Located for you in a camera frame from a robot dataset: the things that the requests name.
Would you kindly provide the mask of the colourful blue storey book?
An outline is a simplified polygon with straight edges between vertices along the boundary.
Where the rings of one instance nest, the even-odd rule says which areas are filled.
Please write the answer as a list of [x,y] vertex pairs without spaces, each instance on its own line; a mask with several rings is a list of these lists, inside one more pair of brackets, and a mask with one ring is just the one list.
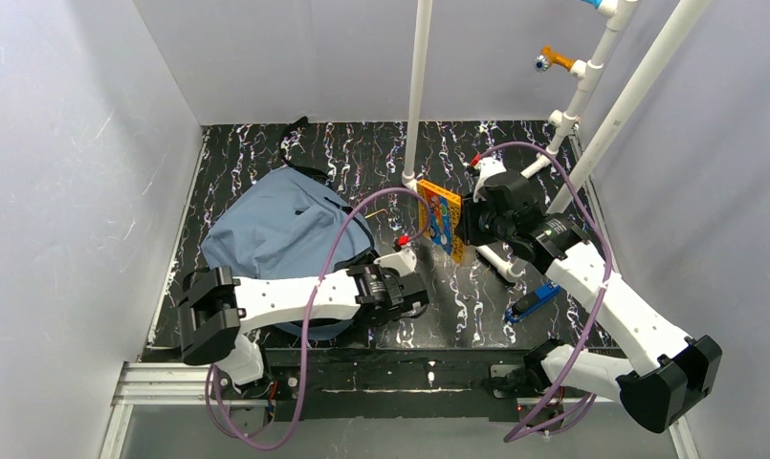
[[419,208],[420,227],[428,225],[424,235],[455,263],[461,264],[465,258],[465,245],[456,234],[461,219],[461,196],[428,180],[418,181],[416,191],[429,205],[428,210]]

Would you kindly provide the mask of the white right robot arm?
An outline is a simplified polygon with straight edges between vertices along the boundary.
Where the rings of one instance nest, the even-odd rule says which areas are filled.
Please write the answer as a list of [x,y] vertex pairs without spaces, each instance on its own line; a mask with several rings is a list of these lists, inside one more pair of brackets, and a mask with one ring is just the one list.
[[504,242],[572,295],[613,337],[613,358],[549,339],[512,379],[537,391],[556,384],[615,402],[644,429],[662,433],[711,392],[722,359],[710,336],[693,338],[659,315],[605,263],[586,234],[561,213],[547,214],[515,170],[484,172],[462,201],[458,234],[467,243]]

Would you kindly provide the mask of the light blue student backpack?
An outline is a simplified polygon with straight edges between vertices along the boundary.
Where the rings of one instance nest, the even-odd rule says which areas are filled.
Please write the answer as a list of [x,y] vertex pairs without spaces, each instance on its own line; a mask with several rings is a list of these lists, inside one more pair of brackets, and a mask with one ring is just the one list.
[[361,215],[346,229],[352,207],[333,190],[324,168],[283,153],[284,166],[264,174],[210,228],[200,248],[211,269],[240,277],[316,277],[371,263],[379,251]]

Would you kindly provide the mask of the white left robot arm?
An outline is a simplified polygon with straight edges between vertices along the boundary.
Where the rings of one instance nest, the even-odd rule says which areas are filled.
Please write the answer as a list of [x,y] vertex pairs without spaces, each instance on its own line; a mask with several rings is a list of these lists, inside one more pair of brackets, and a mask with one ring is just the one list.
[[264,378],[263,353],[246,335],[266,326],[309,319],[351,320],[367,327],[415,318],[429,305],[417,272],[377,264],[315,276],[253,279],[228,267],[190,280],[177,303],[182,362],[216,365],[237,385]]

